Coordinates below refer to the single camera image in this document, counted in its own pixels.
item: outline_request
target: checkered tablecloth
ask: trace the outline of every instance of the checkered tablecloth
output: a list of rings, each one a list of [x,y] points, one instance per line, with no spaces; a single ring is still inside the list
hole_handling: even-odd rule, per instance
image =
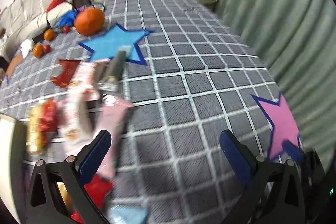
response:
[[[148,65],[127,64],[120,83],[135,111],[121,138],[108,206],[144,206],[149,223],[220,223],[243,187],[219,135],[229,128],[255,155],[265,154],[270,125],[251,94],[277,100],[275,82],[239,36],[195,0],[110,0],[105,6],[110,24],[155,31],[139,43]],[[59,74],[57,58],[88,58],[77,45],[82,39],[60,34],[50,54],[29,55],[2,85],[0,111],[25,119],[40,99],[63,99],[67,92],[49,79]],[[99,112],[95,102],[93,123]],[[55,136],[41,158],[63,160],[63,141]],[[28,169],[36,160],[27,156]]]

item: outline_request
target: red fruit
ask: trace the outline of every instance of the red fruit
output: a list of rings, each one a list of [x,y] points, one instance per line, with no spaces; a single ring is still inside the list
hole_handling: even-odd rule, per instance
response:
[[[49,44],[44,44],[43,45],[43,52],[44,53],[48,53],[48,52],[50,52],[50,50],[51,50],[51,47],[50,47]]]
[[[62,32],[63,32],[63,33],[68,33],[68,32],[70,32],[70,27],[69,27],[69,26],[64,26],[64,27],[62,28]]]

